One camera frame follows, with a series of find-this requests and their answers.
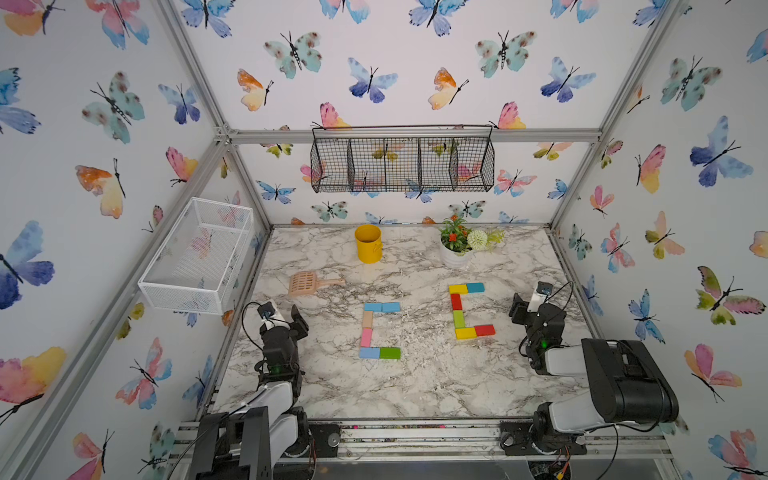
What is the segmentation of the lime green block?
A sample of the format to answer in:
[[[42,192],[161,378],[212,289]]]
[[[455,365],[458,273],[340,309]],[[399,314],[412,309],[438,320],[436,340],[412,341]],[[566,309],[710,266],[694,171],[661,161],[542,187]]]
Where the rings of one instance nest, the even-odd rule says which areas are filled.
[[[453,322],[454,322],[454,327],[456,329],[465,328],[466,324],[465,324],[464,312],[461,311],[461,310],[454,310],[453,311]]]

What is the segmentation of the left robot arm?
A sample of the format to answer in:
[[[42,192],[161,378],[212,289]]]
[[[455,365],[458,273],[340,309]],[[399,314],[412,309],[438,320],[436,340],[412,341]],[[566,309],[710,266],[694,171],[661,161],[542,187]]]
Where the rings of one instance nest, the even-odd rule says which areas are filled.
[[[311,479],[318,460],[338,456],[341,427],[309,420],[297,404],[303,384],[298,342],[309,326],[297,307],[283,319],[272,302],[253,302],[260,319],[257,390],[235,410],[207,415],[170,479]]]

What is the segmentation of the pink block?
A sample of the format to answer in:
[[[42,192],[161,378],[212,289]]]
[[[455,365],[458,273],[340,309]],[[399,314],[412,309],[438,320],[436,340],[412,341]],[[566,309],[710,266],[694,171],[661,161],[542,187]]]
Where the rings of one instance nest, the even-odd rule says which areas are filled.
[[[372,337],[373,337],[373,329],[364,327],[362,329],[360,347],[370,348],[372,343]]]

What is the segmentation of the dark green block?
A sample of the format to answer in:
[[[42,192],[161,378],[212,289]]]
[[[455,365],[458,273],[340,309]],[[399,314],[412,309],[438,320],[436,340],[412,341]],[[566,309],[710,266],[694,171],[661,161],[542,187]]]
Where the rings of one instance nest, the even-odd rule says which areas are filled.
[[[401,349],[396,347],[380,347],[379,358],[384,360],[400,360]]]

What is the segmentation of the red block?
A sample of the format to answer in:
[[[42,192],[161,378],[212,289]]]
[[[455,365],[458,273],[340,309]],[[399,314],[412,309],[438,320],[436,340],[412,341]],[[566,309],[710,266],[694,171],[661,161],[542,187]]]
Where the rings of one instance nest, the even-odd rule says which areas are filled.
[[[462,295],[461,294],[451,294],[451,305],[453,311],[462,311],[463,310],[463,304],[462,304]]]
[[[493,325],[479,325],[474,328],[477,337],[493,336],[496,334]]]

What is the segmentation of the yellow block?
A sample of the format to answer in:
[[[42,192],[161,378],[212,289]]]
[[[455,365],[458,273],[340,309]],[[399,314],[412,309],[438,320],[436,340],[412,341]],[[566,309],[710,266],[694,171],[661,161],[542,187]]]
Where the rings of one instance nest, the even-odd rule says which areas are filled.
[[[474,327],[457,328],[455,330],[455,335],[457,340],[471,340],[478,337]]]
[[[469,293],[468,286],[466,284],[457,284],[449,286],[449,293],[451,295],[465,295]]]

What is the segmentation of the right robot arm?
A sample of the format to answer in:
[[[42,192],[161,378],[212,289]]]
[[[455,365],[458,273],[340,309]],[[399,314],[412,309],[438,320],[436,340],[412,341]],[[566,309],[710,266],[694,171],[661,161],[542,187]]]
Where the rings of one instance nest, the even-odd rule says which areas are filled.
[[[567,313],[539,291],[529,301],[516,294],[509,316],[525,328],[521,352],[535,373],[584,378],[588,390],[540,404],[529,421],[502,422],[506,455],[583,455],[577,439],[587,433],[620,426],[647,433],[678,420],[677,396],[642,342],[584,338],[565,346]]]

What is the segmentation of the teal block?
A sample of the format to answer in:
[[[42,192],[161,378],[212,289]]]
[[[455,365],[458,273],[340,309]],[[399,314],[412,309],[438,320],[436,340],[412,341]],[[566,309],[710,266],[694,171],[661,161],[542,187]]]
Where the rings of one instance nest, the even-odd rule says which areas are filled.
[[[466,286],[469,293],[482,293],[485,291],[483,283],[467,283]]]

